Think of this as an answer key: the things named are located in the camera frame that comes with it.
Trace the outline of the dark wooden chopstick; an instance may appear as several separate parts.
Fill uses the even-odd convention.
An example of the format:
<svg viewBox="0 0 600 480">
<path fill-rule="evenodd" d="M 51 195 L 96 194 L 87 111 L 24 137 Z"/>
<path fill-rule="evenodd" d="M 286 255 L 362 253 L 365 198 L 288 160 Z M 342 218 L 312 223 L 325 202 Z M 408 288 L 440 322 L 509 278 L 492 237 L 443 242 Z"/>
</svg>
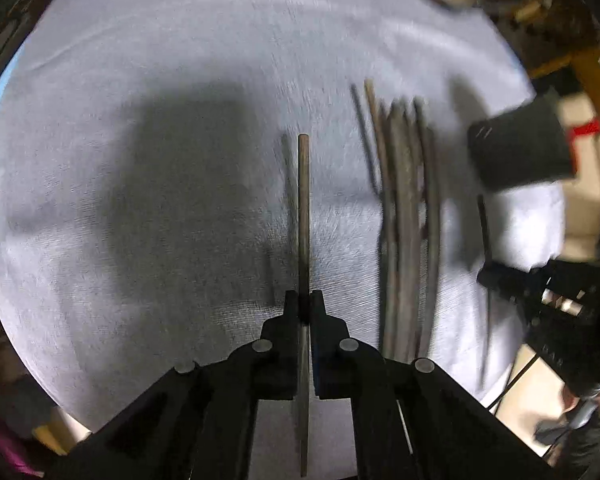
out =
<svg viewBox="0 0 600 480">
<path fill-rule="evenodd" d="M 310 144 L 306 133 L 298 135 L 298 294 L 299 385 L 298 437 L 300 476 L 306 478 L 309 454 L 310 398 Z"/>
</svg>

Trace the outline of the grey metal utensil cup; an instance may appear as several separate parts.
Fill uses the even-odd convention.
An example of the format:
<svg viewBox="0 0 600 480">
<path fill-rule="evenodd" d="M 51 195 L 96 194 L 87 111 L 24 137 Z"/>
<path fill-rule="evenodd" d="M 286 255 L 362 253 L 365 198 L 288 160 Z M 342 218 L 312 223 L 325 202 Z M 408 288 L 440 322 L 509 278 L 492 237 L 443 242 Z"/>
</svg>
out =
<svg viewBox="0 0 600 480">
<path fill-rule="evenodd" d="M 549 91 L 469 126 L 469 157 L 487 190 L 503 192 L 576 175 L 572 141 L 558 104 L 558 94 Z"/>
</svg>

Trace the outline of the grey table cloth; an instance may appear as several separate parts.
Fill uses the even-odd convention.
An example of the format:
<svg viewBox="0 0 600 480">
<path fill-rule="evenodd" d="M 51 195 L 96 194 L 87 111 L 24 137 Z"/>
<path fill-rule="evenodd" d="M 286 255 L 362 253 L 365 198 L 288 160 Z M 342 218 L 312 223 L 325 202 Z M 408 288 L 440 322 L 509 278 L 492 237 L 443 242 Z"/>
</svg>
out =
<svg viewBox="0 0 600 480">
<path fill-rule="evenodd" d="M 310 144 L 312 479 L 358 478 L 351 402 L 315 393 L 310 296 L 381 355 L 381 183 L 364 80 L 411 125 L 419 286 L 411 362 L 476 398 L 504 372 L 516 318 L 491 333 L 480 387 L 480 185 L 466 132 L 529 101 L 480 11 L 432 0 L 14 0 L 0 28 L 0 320 L 44 391 L 94 434 L 169 370 L 225 360 L 298 296 L 298 135 Z M 379 196 L 350 85 L 360 92 Z M 418 355 L 426 240 L 414 99 L 437 151 L 441 258 Z M 396 238 L 396 268 L 398 268 Z M 245 479 L 300 478 L 297 393 L 262 400 Z"/>
</svg>

